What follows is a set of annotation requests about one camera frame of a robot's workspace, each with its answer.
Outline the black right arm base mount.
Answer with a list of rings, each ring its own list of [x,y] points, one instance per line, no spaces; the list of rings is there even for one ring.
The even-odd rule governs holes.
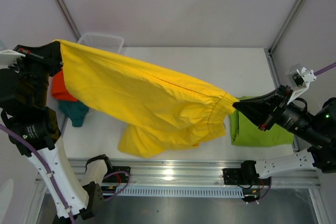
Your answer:
[[[222,170],[225,185],[235,185],[240,188],[250,189],[253,186],[269,186],[271,179],[260,179],[256,172],[241,168],[224,168]]]

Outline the lime green shorts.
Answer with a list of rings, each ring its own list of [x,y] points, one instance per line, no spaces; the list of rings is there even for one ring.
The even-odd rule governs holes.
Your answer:
[[[294,135],[275,124],[267,131],[261,131],[241,112],[229,116],[231,144],[247,147],[273,147],[292,144]]]

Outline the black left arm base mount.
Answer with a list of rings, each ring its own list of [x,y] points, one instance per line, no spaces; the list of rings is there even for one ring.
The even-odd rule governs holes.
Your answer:
[[[124,184],[129,181],[131,174],[131,167],[129,166],[112,166],[108,169],[103,182],[104,183],[115,183]]]

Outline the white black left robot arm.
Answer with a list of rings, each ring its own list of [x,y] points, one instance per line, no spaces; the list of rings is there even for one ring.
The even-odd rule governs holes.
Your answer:
[[[56,112],[47,106],[49,78],[63,66],[60,43],[1,51],[1,129],[45,182],[60,223],[93,218],[104,202],[102,182],[114,169],[107,156],[88,160],[82,180],[66,156]]]

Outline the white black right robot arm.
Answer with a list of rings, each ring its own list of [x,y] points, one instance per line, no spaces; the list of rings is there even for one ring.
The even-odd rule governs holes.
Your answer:
[[[280,158],[244,161],[239,174],[244,183],[251,184],[258,178],[266,179],[292,170],[335,172],[335,98],[328,99],[322,109],[312,115],[307,106],[300,108],[290,101],[293,94],[291,87],[280,85],[266,95],[233,104],[259,130],[267,131],[279,125],[311,145]]]

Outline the yellow shorts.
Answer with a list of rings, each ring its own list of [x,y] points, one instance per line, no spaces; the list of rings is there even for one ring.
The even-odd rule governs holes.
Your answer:
[[[149,158],[225,135],[234,96],[210,83],[148,62],[60,40],[67,91],[128,126],[118,149]]]

